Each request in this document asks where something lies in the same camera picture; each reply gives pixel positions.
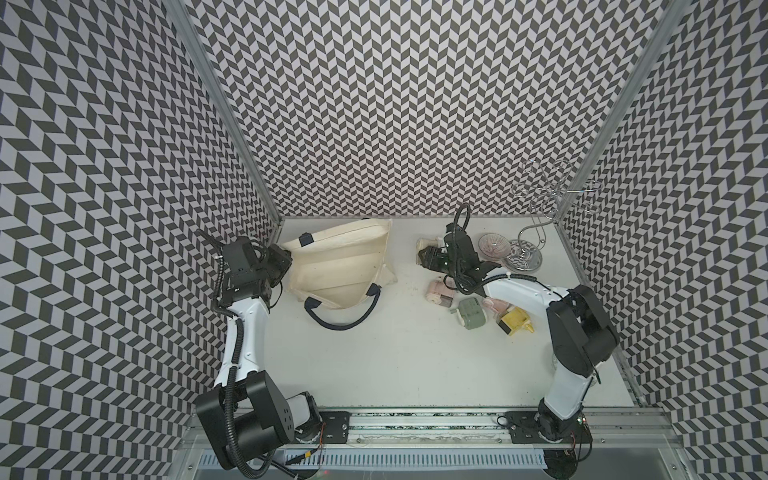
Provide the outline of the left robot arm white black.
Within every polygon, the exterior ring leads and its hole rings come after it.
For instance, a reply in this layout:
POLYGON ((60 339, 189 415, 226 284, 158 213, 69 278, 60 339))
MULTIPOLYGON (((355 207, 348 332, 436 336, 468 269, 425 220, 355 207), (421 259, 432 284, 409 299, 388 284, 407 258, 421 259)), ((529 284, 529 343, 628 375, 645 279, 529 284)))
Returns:
POLYGON ((286 397, 264 364, 272 290, 292 257, 247 236, 224 243, 204 230, 197 233, 215 253, 211 308, 226 320, 226 344, 214 386, 197 397, 195 412, 221 467, 261 479, 279 448, 317 440, 323 429, 312 395, 286 397))

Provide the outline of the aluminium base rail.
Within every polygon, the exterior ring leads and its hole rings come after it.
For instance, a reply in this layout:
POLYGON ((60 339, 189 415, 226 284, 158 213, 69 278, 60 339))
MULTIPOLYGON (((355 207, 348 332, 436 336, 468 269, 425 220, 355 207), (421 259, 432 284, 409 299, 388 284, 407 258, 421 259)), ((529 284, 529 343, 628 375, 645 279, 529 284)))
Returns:
MULTIPOLYGON (((553 448, 536 434, 521 434, 503 419, 509 407, 351 408, 341 448, 553 448)), ((681 448, 670 420, 653 407, 587 407, 586 423, 599 448, 681 448)))

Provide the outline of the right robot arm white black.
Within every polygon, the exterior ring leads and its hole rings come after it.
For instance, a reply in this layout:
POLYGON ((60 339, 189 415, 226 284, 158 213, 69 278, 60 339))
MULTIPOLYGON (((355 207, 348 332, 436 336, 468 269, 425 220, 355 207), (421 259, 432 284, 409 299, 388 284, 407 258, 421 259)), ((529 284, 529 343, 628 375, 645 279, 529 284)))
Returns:
POLYGON ((593 441, 583 402, 598 367, 610 359, 619 335, 595 292, 586 285, 565 289, 537 277, 482 261, 467 233, 471 207, 462 203, 446 226, 443 244, 417 253, 418 263, 443 275, 443 284, 465 297, 490 297, 519 307, 547 322, 554 355, 554 377, 532 413, 507 420, 512 432, 532 442, 560 444, 593 441))

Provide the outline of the cream canvas tote bag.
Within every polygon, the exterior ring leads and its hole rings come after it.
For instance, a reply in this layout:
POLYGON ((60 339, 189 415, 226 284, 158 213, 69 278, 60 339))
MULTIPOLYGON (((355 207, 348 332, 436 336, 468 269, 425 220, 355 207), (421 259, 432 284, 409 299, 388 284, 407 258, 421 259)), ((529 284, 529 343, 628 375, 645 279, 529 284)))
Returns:
POLYGON ((388 242, 393 221, 362 219, 317 232, 305 232, 280 247, 291 254, 288 289, 303 303, 319 326, 331 331, 351 330, 377 307, 384 287, 397 282, 390 265, 388 242), (356 320, 331 323, 317 310, 346 310, 370 304, 356 320))

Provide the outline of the cream white pencil sharpener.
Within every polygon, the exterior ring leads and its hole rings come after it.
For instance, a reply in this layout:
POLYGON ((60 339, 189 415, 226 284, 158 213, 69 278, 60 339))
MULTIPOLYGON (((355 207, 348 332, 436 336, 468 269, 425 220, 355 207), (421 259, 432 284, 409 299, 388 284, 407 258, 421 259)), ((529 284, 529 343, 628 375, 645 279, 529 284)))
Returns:
POLYGON ((436 247, 442 249, 445 247, 445 242, 441 237, 434 238, 419 238, 416 243, 416 251, 420 252, 427 247, 436 247))

